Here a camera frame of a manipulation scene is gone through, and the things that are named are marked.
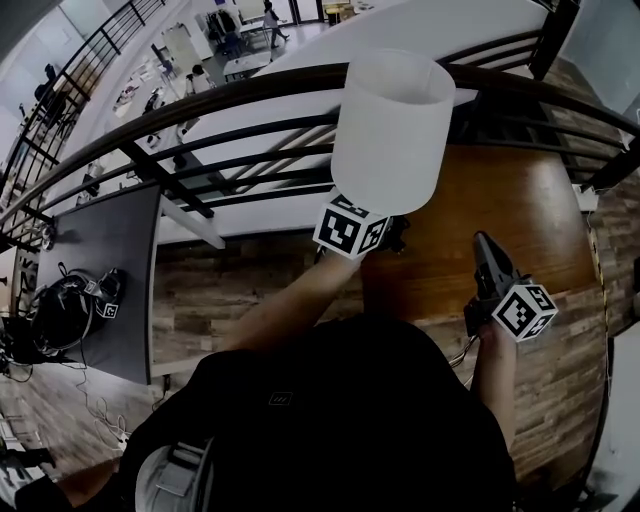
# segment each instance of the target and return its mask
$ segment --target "wooden handrail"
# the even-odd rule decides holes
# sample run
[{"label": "wooden handrail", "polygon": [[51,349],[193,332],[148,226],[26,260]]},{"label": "wooden handrail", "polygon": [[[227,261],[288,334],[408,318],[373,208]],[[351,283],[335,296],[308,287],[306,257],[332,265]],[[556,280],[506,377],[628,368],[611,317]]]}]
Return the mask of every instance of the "wooden handrail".
[{"label": "wooden handrail", "polygon": [[500,46],[506,46],[508,44],[519,43],[521,41],[526,41],[527,39],[538,38],[542,35],[542,30],[529,30],[528,32],[521,32],[519,34],[514,34],[512,36],[502,37],[500,39],[495,39],[494,41],[488,41],[486,43],[478,44],[476,46],[472,46],[471,48],[465,48],[456,53],[452,53],[451,55],[447,55],[438,60],[440,64],[451,64],[456,60],[464,59],[466,57],[471,57],[472,55],[476,55],[477,53],[486,52],[488,50],[493,50],[495,48],[499,48]]},{"label": "wooden handrail", "polygon": [[[55,183],[101,156],[118,149],[123,143],[138,140],[190,119],[248,103],[340,89],[344,87],[347,67],[346,63],[327,64],[262,75],[189,96],[154,110],[103,135],[61,162],[3,213],[0,224],[6,222],[9,217]],[[574,110],[634,136],[640,136],[640,126],[625,117],[605,107],[587,103],[558,87],[490,69],[456,64],[446,64],[444,67],[451,74],[458,88],[521,95],[531,100]]]},{"label": "wooden handrail", "polygon": [[247,103],[307,92],[341,89],[344,87],[347,67],[346,63],[327,64],[271,73],[251,80],[232,82],[224,87],[188,96],[153,110],[87,144],[54,167],[2,214],[0,225],[55,183],[118,149],[124,142],[135,141],[169,126]]}]

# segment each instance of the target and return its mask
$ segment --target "gray table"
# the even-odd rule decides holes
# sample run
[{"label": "gray table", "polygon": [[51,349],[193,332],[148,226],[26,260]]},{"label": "gray table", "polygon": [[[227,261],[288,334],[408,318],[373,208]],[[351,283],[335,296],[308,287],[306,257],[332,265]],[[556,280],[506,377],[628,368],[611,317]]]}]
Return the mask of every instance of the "gray table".
[{"label": "gray table", "polygon": [[[51,251],[40,253],[38,287],[60,279],[58,263],[102,277],[116,267],[126,277],[125,291],[113,320],[83,341],[88,366],[127,380],[149,384],[151,377],[184,371],[199,359],[154,365],[152,336],[153,275],[162,215],[196,233],[217,248],[224,241],[213,227],[199,222],[166,199],[157,185],[98,198],[57,217]],[[80,346],[67,356],[82,362]]]}]

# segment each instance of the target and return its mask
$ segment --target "chair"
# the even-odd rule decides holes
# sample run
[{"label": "chair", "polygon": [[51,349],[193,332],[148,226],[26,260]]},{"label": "chair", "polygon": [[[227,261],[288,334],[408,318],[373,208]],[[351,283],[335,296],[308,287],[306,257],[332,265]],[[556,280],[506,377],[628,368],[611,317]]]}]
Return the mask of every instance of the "chair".
[{"label": "chair", "polygon": [[236,34],[235,32],[229,32],[226,36],[224,36],[224,43],[222,45],[219,45],[218,49],[222,51],[222,55],[227,56],[227,59],[230,59],[232,53],[237,58],[240,57],[242,53],[240,47],[241,44],[242,40],[238,37],[238,34]]}]

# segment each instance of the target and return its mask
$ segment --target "desk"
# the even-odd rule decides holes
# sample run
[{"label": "desk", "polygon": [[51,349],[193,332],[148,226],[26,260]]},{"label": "desk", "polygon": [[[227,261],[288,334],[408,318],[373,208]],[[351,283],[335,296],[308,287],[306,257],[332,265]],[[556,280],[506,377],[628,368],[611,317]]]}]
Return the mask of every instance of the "desk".
[{"label": "desk", "polygon": [[478,230],[550,293],[596,279],[571,183],[553,153],[448,146],[435,194],[407,219],[404,252],[371,253],[362,265],[365,311],[405,320],[462,315],[477,293]]},{"label": "desk", "polygon": [[253,23],[247,23],[246,25],[242,25],[240,27],[240,36],[244,37],[251,32],[257,32],[258,30],[262,30],[262,35],[264,36],[264,40],[269,46],[269,36],[267,35],[267,28],[264,26],[264,21],[254,21]]},{"label": "desk", "polygon": [[18,248],[0,254],[0,313],[16,314],[16,286],[20,286]]},{"label": "desk", "polygon": [[[197,222],[160,194],[157,185],[140,185],[99,198],[57,217],[53,249],[40,254],[38,287],[60,279],[58,262],[100,278],[116,267],[127,277],[113,320],[84,340],[89,366],[123,379],[149,384],[151,377],[193,368],[197,360],[154,365],[153,277],[160,217],[166,215],[214,247],[224,241],[205,222]],[[67,357],[81,362],[80,346]]]},{"label": "desk", "polygon": [[251,16],[251,18],[243,18],[242,21],[244,22],[244,25],[250,25],[251,23],[264,20],[264,16],[264,14],[259,14],[258,16]]},{"label": "desk", "polygon": [[249,71],[258,70],[268,66],[271,63],[271,52],[259,52],[239,59],[233,59],[227,62],[222,73],[225,81],[229,81],[229,77],[235,79],[236,75],[241,75]]}]

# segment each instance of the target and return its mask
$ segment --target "wire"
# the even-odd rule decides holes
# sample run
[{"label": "wire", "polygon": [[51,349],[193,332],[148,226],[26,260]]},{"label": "wire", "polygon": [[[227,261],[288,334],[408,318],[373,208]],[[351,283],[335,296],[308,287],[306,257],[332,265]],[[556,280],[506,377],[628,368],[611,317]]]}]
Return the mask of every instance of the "wire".
[{"label": "wire", "polygon": [[31,369],[29,371],[29,375],[24,380],[16,379],[15,377],[12,377],[11,375],[5,375],[5,377],[7,377],[8,379],[11,379],[14,382],[19,382],[20,384],[24,384],[25,382],[29,382],[29,380],[31,379],[32,375],[33,375],[33,365],[31,365]]},{"label": "wire", "polygon": [[[109,431],[109,433],[114,437],[114,439],[116,439],[116,441],[120,443],[122,442],[123,436],[129,437],[131,435],[131,432],[127,430],[127,420],[122,414],[119,414],[118,417],[116,418],[116,423],[111,423],[109,421],[109,404],[107,400],[102,396],[96,400],[95,411],[91,410],[91,408],[89,407],[89,393],[87,393],[86,390],[81,388],[81,386],[84,386],[87,383],[87,368],[88,368],[87,360],[85,359],[85,356],[84,356],[84,338],[80,340],[80,353],[82,355],[82,363],[84,365],[84,368],[74,368],[73,366],[68,366],[64,363],[60,363],[60,364],[62,366],[66,366],[67,368],[71,368],[73,370],[82,371],[84,379],[82,380],[82,382],[76,384],[75,387],[78,391],[80,391],[84,395],[84,406],[89,412],[89,414],[93,416],[93,427],[96,431],[96,435],[98,439],[100,439],[102,444],[104,444],[110,450],[122,451],[122,448],[120,448],[119,446],[114,448],[113,446],[110,446],[109,443],[105,441],[104,437],[100,433],[100,430],[98,430],[98,424],[105,426]],[[100,408],[100,401],[104,403],[104,411]]]},{"label": "wire", "polygon": [[167,392],[169,391],[170,388],[171,388],[171,375],[163,375],[162,376],[162,398],[160,398],[160,400],[155,401],[151,406],[151,410],[153,412],[156,412],[156,409],[160,406],[162,402],[164,402],[165,398],[167,397]]},{"label": "wire", "polygon": [[467,355],[467,352],[469,352],[469,349],[471,348],[471,346],[473,345],[473,343],[478,339],[478,335],[475,334],[473,336],[471,336],[471,338],[469,338],[469,341],[467,341],[467,344],[464,346],[464,348],[458,352],[458,354],[456,354],[453,359],[451,359],[449,361],[449,366],[451,368],[455,368],[457,366],[460,366],[462,364],[462,361],[464,361],[464,358]]},{"label": "wire", "polygon": [[151,410],[153,412],[156,412],[156,409],[160,406],[162,402],[164,402],[164,399],[166,398],[166,396],[167,396],[167,391],[165,390],[162,393],[162,398],[160,398],[160,400],[156,400],[155,402],[153,402],[153,405],[151,406]]}]

